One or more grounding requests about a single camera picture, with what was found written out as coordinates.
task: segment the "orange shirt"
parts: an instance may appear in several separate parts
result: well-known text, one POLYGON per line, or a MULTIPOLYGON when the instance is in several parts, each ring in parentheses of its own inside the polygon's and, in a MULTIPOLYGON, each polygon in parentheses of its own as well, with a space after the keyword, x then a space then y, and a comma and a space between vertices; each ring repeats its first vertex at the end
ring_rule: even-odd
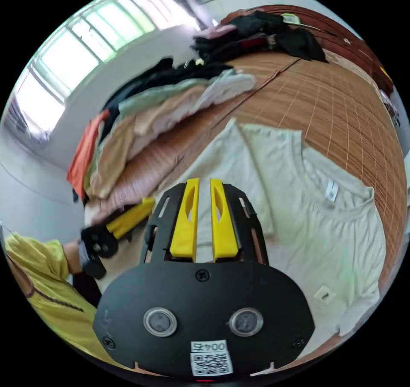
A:
POLYGON ((88 123, 67 171, 67 181, 72 185, 80 199, 85 198, 83 181, 87 167, 93 158, 98 127, 108 115, 109 110, 104 110, 88 123))

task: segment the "qr code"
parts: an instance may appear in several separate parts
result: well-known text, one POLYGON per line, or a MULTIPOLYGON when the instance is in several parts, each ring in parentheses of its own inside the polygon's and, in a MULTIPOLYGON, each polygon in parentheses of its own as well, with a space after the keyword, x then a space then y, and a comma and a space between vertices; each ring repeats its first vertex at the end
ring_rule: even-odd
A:
POLYGON ((224 375, 232 373, 232 364, 228 353, 210 352, 191 354, 193 375, 224 375))

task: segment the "person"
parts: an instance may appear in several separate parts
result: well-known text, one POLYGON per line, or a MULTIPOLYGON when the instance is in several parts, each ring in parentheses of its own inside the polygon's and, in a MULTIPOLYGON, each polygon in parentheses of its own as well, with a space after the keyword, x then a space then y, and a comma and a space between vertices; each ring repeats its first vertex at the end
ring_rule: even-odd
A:
POLYGON ((79 244, 41 243, 12 233, 4 251, 13 277, 31 306, 59 337, 88 355, 117 367, 93 330, 96 309, 67 281, 82 271, 79 244))

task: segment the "yellow shirt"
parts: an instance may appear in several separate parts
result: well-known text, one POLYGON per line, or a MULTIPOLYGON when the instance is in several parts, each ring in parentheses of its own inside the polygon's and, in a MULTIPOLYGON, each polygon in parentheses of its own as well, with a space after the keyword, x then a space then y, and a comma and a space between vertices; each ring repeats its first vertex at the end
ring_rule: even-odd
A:
POLYGON ((111 359, 93 331, 95 307, 66 281, 68 263, 58 241, 40 243, 14 233, 6 239, 6 252, 33 284, 28 301, 58 336, 91 356, 123 367, 111 359))

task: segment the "black device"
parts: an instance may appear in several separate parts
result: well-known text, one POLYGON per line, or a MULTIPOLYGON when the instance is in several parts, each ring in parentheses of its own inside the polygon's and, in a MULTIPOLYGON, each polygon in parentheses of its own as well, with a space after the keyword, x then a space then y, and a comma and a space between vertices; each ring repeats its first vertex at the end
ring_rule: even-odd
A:
POLYGON ((246 194, 211 180, 213 263, 194 263, 198 180, 166 191, 139 266, 117 277, 94 331, 116 362, 185 381, 223 382, 294 361, 314 322, 292 279, 269 266, 246 194))

